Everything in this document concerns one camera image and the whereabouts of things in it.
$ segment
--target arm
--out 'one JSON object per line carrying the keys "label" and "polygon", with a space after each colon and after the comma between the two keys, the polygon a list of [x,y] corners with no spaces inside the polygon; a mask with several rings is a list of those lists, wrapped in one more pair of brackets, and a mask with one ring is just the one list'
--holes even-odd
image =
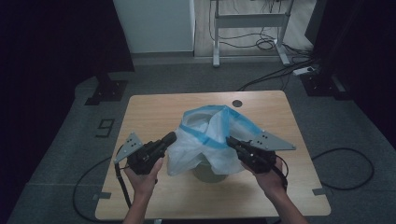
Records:
{"label": "arm", "polygon": [[[286,191],[283,189],[282,181],[274,171],[271,170],[268,173],[255,174],[244,163],[242,163],[242,165],[251,173],[253,173],[254,176],[256,176],[257,183],[264,191],[265,196],[274,205],[280,219],[282,220],[282,223],[308,223],[305,217],[303,217],[298,208],[291,201]],[[282,161],[280,159],[276,160],[276,167],[279,170],[282,170]]]}
{"label": "arm", "polygon": [[130,168],[124,169],[134,188],[134,201],[123,220],[124,224],[141,224],[145,220],[149,199],[154,191],[157,174],[162,166],[163,158],[159,158],[148,175],[137,175]]}

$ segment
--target person's left hand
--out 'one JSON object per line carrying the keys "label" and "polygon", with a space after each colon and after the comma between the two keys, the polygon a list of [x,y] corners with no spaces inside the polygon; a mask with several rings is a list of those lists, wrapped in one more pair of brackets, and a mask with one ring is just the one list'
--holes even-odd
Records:
{"label": "person's left hand", "polygon": [[124,169],[129,181],[134,188],[134,196],[136,197],[151,197],[154,191],[157,174],[163,167],[163,158],[159,158],[151,169],[148,175],[137,175],[131,168]]}

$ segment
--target wooden table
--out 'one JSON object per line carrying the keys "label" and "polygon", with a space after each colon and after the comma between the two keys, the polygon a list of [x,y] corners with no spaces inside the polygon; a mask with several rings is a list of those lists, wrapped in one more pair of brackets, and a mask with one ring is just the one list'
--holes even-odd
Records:
{"label": "wooden table", "polygon": [[[232,102],[239,100],[241,107]],[[297,150],[277,152],[290,168],[288,194],[305,216],[327,216],[331,212],[326,195],[315,195],[321,189],[318,175],[306,149],[304,139],[283,91],[241,91],[186,94],[136,95],[131,97],[113,159],[118,148],[134,131],[143,143],[155,141],[174,131],[183,113],[203,105],[227,105],[242,113],[265,131],[297,146]],[[229,175],[225,180],[209,184],[198,180],[192,171],[167,175],[167,157],[159,172],[159,182],[148,205],[146,218],[237,218],[277,217],[254,176],[248,171]],[[133,189],[126,181],[130,196]],[[111,162],[102,192],[111,193],[100,199],[96,207],[99,219],[123,219],[128,207]]]}

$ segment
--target cable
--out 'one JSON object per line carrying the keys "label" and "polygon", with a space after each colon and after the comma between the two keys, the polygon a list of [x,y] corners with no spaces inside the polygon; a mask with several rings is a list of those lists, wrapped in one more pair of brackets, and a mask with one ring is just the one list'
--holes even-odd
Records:
{"label": "cable", "polygon": [[77,204],[76,204],[76,192],[77,192],[77,187],[78,187],[79,183],[81,182],[81,180],[82,180],[91,170],[93,170],[93,169],[96,168],[98,165],[100,165],[100,164],[102,164],[103,162],[108,161],[108,160],[110,160],[110,159],[111,159],[111,156],[105,158],[105,159],[102,160],[102,161],[99,161],[98,163],[96,163],[96,164],[95,164],[93,167],[91,167],[87,172],[85,172],[84,175],[82,175],[82,176],[79,178],[78,182],[76,183],[76,185],[75,185],[75,187],[74,187],[74,190],[73,190],[73,208],[74,208],[74,210],[76,211],[76,213],[77,213],[80,217],[84,218],[84,219],[87,220],[87,221],[97,222],[97,223],[114,223],[114,222],[120,222],[119,220],[106,220],[106,221],[103,221],[103,220],[99,220],[99,219],[93,219],[93,218],[90,218],[90,217],[86,217],[86,216],[84,216],[84,215],[78,210]]}
{"label": "cable", "polygon": [[273,4],[272,4],[271,7],[270,7],[270,13],[272,13],[272,9],[273,9],[273,7],[274,7],[274,3],[275,3],[275,0],[273,0]]}
{"label": "cable", "polygon": [[[287,75],[291,74],[293,70],[301,68],[301,67],[304,67],[304,66],[307,66],[308,64],[314,63],[314,62],[315,62],[315,60],[307,60],[307,61],[304,61],[304,62],[301,62],[301,63],[296,63],[296,64],[292,65],[291,67],[282,68],[282,69],[277,70],[275,72],[272,72],[272,73],[270,73],[268,75],[265,75],[263,77],[259,77],[257,79],[254,79],[254,80],[250,81],[249,83],[247,83],[244,86],[242,86],[241,88],[239,88],[237,91],[244,91],[246,89],[246,87],[248,87],[250,85],[253,85],[253,84],[256,84],[256,83],[263,82],[265,80],[269,80],[269,79],[277,78],[277,77],[287,76]],[[278,74],[280,72],[283,72],[283,73],[281,75],[274,76],[274,75],[276,75],[276,74]]]}
{"label": "cable", "polygon": [[285,47],[285,49],[286,49],[287,51],[289,51],[289,52],[295,52],[295,53],[297,53],[297,54],[304,55],[304,56],[311,56],[311,55],[312,55],[312,50],[308,50],[308,49],[295,49],[295,48],[292,48],[291,46],[289,46],[289,45],[287,45],[287,44],[285,44],[285,43],[283,43],[282,45],[283,45],[283,46]]}
{"label": "cable", "polygon": [[278,155],[276,155],[278,158],[280,158],[282,161],[283,161],[283,163],[285,163],[285,166],[286,166],[286,174],[285,174],[285,177],[288,177],[288,175],[289,175],[289,166],[288,166],[288,164],[285,162],[285,160],[283,160],[283,158],[281,158],[280,156],[278,156]]}
{"label": "cable", "polygon": [[334,152],[334,151],[339,151],[339,150],[352,151],[352,152],[355,152],[355,153],[361,155],[361,156],[362,156],[364,159],[366,159],[367,162],[370,164],[371,173],[370,173],[370,175],[369,175],[369,177],[368,177],[367,179],[365,179],[364,181],[362,181],[361,183],[359,183],[359,184],[357,184],[357,185],[355,185],[355,186],[353,186],[353,187],[349,187],[349,188],[340,188],[340,187],[336,187],[336,186],[330,185],[330,184],[328,184],[328,183],[325,183],[325,182],[323,182],[323,181],[320,181],[320,183],[321,183],[323,186],[329,187],[329,188],[331,188],[331,189],[352,190],[352,189],[358,189],[358,188],[364,186],[364,185],[367,184],[370,180],[373,179],[373,176],[374,176],[374,173],[375,173],[375,168],[374,168],[373,163],[367,158],[366,155],[364,155],[363,153],[359,152],[358,150],[353,149],[353,148],[350,148],[350,147],[338,147],[338,148],[330,149],[330,150],[328,150],[328,151],[322,152],[322,153],[318,154],[317,156],[313,157],[313,158],[312,158],[312,161],[314,161],[314,160],[317,159],[317,158],[322,157],[323,155],[329,154],[329,153]]}
{"label": "cable", "polygon": [[219,36],[219,39],[237,39],[237,38],[242,38],[242,37],[249,36],[249,35],[260,35],[260,34],[251,33],[251,34],[247,34],[247,35],[238,35],[238,36],[231,36],[231,37]]}
{"label": "cable", "polygon": [[236,9],[236,7],[235,7],[235,0],[233,0],[233,9],[235,9],[235,11],[239,14],[238,9]]}
{"label": "cable", "polygon": [[279,1],[279,9],[277,10],[277,13],[280,13],[280,7],[282,6],[282,0]]}
{"label": "cable", "polygon": [[264,12],[265,8],[268,6],[269,0],[264,1],[264,5],[262,5],[262,9],[260,9],[260,12]]}
{"label": "cable", "polygon": [[[294,64],[298,64],[297,62],[294,61],[294,58],[308,58],[308,60],[301,62],[303,65],[299,65],[297,67],[293,67],[292,71],[294,71],[295,69],[299,69],[301,67],[307,66],[307,64],[305,64],[306,62],[312,62],[313,63],[315,61],[315,60],[309,59],[309,57],[307,57],[307,56],[295,56],[295,57],[291,57],[291,61]],[[283,79],[282,79],[283,76],[280,77],[280,80],[282,81],[282,88],[281,88],[282,91],[285,91],[285,89],[288,87],[289,80],[290,80],[290,74],[292,73],[292,71],[289,71],[287,74],[284,74],[284,76],[288,75],[288,78],[286,79],[286,83],[283,82]]]}
{"label": "cable", "polygon": [[297,62],[294,61],[294,59],[296,59],[296,58],[305,58],[305,59],[308,59],[308,60],[310,59],[309,56],[300,55],[300,56],[293,56],[293,57],[291,57],[291,61],[292,61],[293,63],[297,63]]}
{"label": "cable", "polygon": [[220,43],[220,44],[229,45],[229,46],[231,46],[231,47],[233,47],[233,48],[236,48],[236,49],[249,49],[249,48],[257,47],[257,44],[255,44],[255,45],[250,45],[250,46],[236,46],[236,45],[232,45],[232,44],[229,44],[229,43],[227,43],[227,42],[222,42],[222,41],[220,41],[219,43]]}

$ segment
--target blue plastic bag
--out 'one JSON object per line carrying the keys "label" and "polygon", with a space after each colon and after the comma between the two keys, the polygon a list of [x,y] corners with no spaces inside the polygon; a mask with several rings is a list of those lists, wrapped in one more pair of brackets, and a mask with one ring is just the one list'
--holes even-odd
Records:
{"label": "blue plastic bag", "polygon": [[175,130],[177,140],[168,148],[168,174],[178,175],[195,168],[203,156],[216,175],[244,170],[226,137],[253,139],[262,130],[227,105],[206,105],[186,111]]}

